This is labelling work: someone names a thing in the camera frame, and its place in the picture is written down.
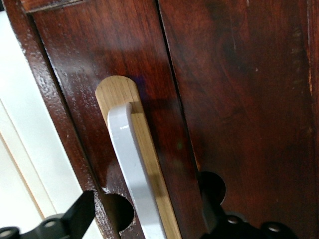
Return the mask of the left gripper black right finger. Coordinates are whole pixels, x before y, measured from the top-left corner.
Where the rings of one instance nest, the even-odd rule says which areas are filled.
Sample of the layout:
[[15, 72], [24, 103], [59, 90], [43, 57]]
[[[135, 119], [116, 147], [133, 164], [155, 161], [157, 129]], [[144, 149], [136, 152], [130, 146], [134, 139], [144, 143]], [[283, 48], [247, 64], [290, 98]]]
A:
[[236, 215], [224, 212], [216, 197], [202, 193], [203, 215], [207, 233], [202, 239], [296, 239], [295, 233], [278, 222], [265, 222], [256, 228]]

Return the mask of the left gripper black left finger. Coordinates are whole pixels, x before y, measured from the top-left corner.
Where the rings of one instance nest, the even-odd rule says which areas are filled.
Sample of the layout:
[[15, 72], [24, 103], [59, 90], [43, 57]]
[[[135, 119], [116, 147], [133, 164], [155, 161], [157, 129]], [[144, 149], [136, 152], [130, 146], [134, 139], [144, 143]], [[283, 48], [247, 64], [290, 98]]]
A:
[[2, 239], [81, 239], [94, 217], [94, 193], [84, 191], [64, 214], [50, 216], [23, 234], [18, 227], [1, 228], [0, 237]]

